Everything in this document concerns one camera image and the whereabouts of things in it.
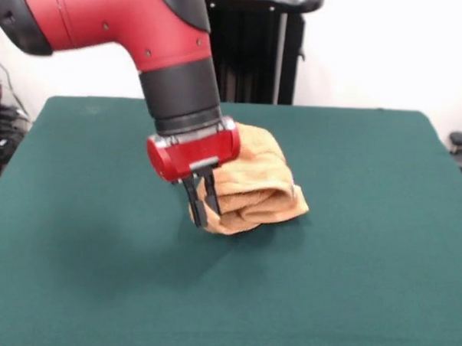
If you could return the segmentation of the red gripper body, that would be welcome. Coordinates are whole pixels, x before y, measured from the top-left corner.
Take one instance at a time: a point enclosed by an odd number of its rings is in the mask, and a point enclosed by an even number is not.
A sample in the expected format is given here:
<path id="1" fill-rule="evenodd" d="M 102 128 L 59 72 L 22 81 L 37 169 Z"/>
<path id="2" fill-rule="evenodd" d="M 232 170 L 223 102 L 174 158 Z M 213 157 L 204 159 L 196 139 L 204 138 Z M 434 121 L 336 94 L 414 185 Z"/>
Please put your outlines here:
<path id="1" fill-rule="evenodd" d="M 236 159 L 240 152 L 240 134 L 234 120 L 223 117 L 213 126 L 193 132 L 151 135 L 146 147 L 156 174 L 174 183 Z"/>

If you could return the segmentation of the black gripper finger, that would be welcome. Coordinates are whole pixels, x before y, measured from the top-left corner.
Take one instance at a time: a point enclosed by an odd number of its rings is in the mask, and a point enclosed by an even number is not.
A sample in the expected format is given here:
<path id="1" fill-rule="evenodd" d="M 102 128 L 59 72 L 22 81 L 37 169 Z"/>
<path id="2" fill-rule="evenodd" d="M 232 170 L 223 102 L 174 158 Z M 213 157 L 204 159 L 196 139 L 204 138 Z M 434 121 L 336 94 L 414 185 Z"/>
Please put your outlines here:
<path id="1" fill-rule="evenodd" d="M 213 175 L 213 171 L 210 170 L 205 175 L 205 191 L 206 191 L 206 204 L 214 211 L 216 214 L 221 214 L 220 205 L 218 200 L 218 195 L 216 193 L 215 187 L 215 177 Z"/>
<path id="2" fill-rule="evenodd" d="M 205 227 L 207 225 L 207 216 L 205 213 L 205 205 L 199 198 L 193 178 L 183 178 L 182 183 L 185 187 L 185 192 L 188 196 L 188 202 L 192 218 L 196 227 Z"/>

